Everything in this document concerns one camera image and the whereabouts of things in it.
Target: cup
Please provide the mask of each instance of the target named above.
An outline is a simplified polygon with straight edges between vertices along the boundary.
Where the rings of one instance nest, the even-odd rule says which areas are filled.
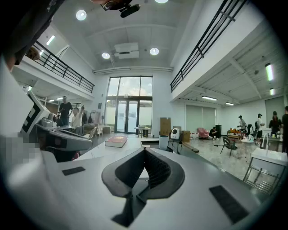
[[[167,150],[168,147],[168,142],[169,142],[169,136],[167,135],[160,135],[159,136],[159,148],[160,150]]]

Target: red book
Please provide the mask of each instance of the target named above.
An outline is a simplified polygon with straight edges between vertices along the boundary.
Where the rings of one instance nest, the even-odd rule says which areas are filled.
[[[117,147],[122,148],[123,145],[126,143],[127,137],[125,136],[114,136],[107,141],[105,141],[105,145],[109,147]]]

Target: black rectangular patch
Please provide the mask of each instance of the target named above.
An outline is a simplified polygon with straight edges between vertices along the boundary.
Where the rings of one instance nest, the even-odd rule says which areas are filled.
[[[83,167],[77,167],[77,168],[71,168],[71,169],[65,169],[62,170],[63,174],[65,176],[71,175],[71,174],[75,174],[75,173],[79,173],[85,171],[85,169]]]
[[[242,220],[249,213],[234,197],[222,186],[209,189],[233,224]]]

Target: ceiling light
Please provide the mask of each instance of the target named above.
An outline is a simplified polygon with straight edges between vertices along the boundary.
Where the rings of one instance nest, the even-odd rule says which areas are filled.
[[[270,95],[272,96],[272,95],[274,95],[274,94],[275,94],[275,89],[271,88],[271,89],[270,89]]]
[[[108,54],[108,53],[103,53],[103,54],[102,54],[102,57],[103,57],[104,59],[109,59],[109,58],[110,58],[110,54]]]
[[[51,41],[54,39],[54,35],[52,35],[51,37],[50,37],[50,39],[48,40],[48,42],[46,43],[46,45],[49,45],[50,43],[51,43]]]
[[[158,50],[157,48],[152,48],[152,49],[150,49],[150,53],[151,53],[153,56],[155,56],[155,55],[159,54],[159,50]]]
[[[155,0],[155,2],[158,2],[158,3],[166,3],[168,0]]]
[[[84,10],[79,10],[77,13],[76,13],[76,18],[79,20],[79,21],[83,21],[85,18],[87,17],[87,13],[86,11]]]
[[[209,100],[212,100],[212,101],[217,101],[216,98],[212,98],[212,97],[206,97],[206,96],[203,96],[202,98],[204,98],[204,99],[209,99]]]
[[[272,81],[274,79],[272,65],[270,63],[268,63],[265,65],[265,67],[266,67],[266,71],[267,71],[267,75],[268,75],[268,80]]]

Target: railing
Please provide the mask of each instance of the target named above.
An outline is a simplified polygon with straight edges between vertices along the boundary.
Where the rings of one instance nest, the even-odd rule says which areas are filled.
[[[232,21],[235,22],[235,16],[244,6],[245,2],[246,0],[224,0],[222,2],[220,8],[210,22],[208,28],[205,30],[204,34],[196,44],[192,53],[190,54],[184,65],[181,67],[176,77],[171,82],[170,86],[172,92],[181,83],[181,81],[184,80],[184,78],[187,76],[187,74],[189,74],[189,72],[194,68],[194,66],[197,65],[197,63],[204,58],[204,55],[209,51],[211,46],[224,32],[227,26]]]
[[[78,85],[84,90],[90,93],[93,91],[94,84],[92,84],[86,78],[78,74],[75,70],[65,64],[63,61],[61,61],[58,57],[52,54],[39,42],[36,42],[32,47],[35,48],[39,53],[38,57],[36,55],[36,58],[33,58],[34,61],[44,66],[48,70],[51,70],[60,77],[63,77],[67,81]]]

